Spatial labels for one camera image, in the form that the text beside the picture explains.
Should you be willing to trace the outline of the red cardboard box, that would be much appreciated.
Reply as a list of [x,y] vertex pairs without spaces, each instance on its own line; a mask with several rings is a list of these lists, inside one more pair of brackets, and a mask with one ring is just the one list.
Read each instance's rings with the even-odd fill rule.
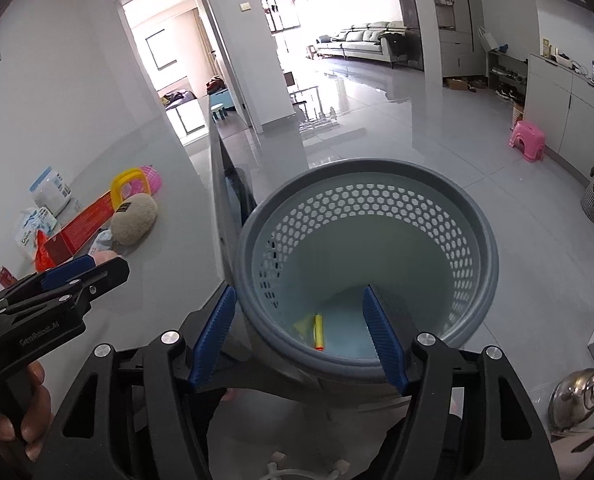
[[36,233],[34,268],[43,272],[56,268],[73,258],[114,214],[111,194],[106,192],[55,234]]

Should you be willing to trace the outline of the beige plush toy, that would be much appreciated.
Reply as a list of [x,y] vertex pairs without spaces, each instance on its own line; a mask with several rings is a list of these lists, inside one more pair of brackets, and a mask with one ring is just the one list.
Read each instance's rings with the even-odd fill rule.
[[128,197],[110,220],[112,238],[122,246],[135,245],[157,220],[158,205],[152,196],[138,193]]

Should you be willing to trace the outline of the yellow plastic ring handle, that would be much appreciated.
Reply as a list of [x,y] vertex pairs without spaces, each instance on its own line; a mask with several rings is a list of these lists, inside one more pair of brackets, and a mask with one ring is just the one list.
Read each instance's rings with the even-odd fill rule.
[[140,193],[151,195],[152,190],[144,170],[135,167],[117,174],[110,182],[109,193],[112,208],[117,210],[130,196]]

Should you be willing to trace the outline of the pink plastic shuttlecock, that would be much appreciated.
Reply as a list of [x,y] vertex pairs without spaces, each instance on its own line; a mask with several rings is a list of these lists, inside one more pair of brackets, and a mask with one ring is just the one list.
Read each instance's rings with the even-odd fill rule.
[[136,168],[131,168],[126,172],[131,179],[122,184],[121,196],[123,198],[140,193],[155,195],[163,185],[159,172],[152,165],[140,166],[138,170],[143,174],[143,177],[137,175]]

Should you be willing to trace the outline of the grey perforated trash basket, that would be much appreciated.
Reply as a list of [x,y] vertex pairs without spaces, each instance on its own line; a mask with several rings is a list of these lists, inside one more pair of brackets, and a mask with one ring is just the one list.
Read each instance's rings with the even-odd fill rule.
[[459,185],[410,162],[356,158],[311,169],[261,203],[234,271],[247,321],[270,352],[314,376],[378,384],[363,290],[459,347],[494,301],[499,256],[488,219]]

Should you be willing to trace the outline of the crumpled wet wipe pack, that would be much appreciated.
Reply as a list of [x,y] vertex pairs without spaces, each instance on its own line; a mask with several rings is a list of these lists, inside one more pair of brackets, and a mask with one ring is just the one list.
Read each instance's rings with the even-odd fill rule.
[[98,252],[108,252],[108,250],[111,250],[112,244],[114,244],[114,237],[112,236],[111,229],[100,230],[96,234],[88,250],[88,254],[94,256]]

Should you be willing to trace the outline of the blue white tissue pack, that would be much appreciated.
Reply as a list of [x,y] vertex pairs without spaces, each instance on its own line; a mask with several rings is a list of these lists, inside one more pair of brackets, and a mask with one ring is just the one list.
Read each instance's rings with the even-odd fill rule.
[[27,259],[33,260],[38,249],[38,233],[42,232],[50,237],[56,226],[56,218],[46,207],[31,207],[21,211],[14,236],[20,252]]

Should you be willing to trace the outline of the yellow marker pen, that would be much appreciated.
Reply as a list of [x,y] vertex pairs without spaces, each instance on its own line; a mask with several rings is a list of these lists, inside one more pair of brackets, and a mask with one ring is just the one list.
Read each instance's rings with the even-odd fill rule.
[[323,316],[321,314],[314,315],[313,318],[313,340],[314,348],[318,351],[324,350],[324,330],[323,330]]

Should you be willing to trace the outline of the white blue-lidded jar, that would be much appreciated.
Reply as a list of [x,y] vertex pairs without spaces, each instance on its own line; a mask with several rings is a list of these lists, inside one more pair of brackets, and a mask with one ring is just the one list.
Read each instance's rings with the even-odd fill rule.
[[52,166],[46,167],[35,179],[29,192],[35,205],[48,209],[54,217],[58,217],[72,199],[69,185]]

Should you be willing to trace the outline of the steel kettle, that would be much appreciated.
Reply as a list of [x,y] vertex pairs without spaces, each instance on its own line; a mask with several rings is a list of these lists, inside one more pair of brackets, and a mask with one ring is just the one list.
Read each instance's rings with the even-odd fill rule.
[[548,406],[550,427],[570,430],[594,413],[594,368],[576,370],[555,387]]

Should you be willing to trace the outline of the small blue kids table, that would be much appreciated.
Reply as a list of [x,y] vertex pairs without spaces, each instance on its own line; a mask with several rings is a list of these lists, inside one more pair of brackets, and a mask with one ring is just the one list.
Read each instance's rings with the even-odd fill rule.
[[234,110],[235,105],[231,93],[227,89],[213,92],[209,96],[211,115],[214,120],[221,120],[227,117],[230,110]]

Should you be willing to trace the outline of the pink plastic stool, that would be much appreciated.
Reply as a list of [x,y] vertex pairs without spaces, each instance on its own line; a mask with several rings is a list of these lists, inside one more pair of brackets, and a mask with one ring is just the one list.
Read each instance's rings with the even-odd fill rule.
[[519,120],[513,127],[509,140],[510,148],[517,148],[529,162],[544,159],[546,135],[527,120]]

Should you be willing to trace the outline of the shoe rack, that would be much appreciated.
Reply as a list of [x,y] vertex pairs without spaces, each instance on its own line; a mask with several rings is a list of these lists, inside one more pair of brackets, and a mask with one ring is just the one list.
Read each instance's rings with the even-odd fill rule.
[[526,100],[528,60],[513,58],[504,52],[487,53],[486,72],[488,87],[502,99],[523,106]]

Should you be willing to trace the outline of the white sideboard cabinet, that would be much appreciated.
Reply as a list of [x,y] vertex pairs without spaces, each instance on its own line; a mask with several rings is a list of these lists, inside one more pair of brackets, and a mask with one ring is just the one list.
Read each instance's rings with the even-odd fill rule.
[[546,136],[566,169],[589,178],[594,166],[594,85],[539,55],[530,55],[524,118]]

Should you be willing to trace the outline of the grey sofa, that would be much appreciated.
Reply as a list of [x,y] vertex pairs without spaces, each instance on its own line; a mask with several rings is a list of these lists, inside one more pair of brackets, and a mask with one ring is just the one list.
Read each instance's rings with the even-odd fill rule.
[[424,70],[421,33],[405,26],[403,21],[350,26],[335,36],[320,36],[314,50],[318,56],[358,58]]

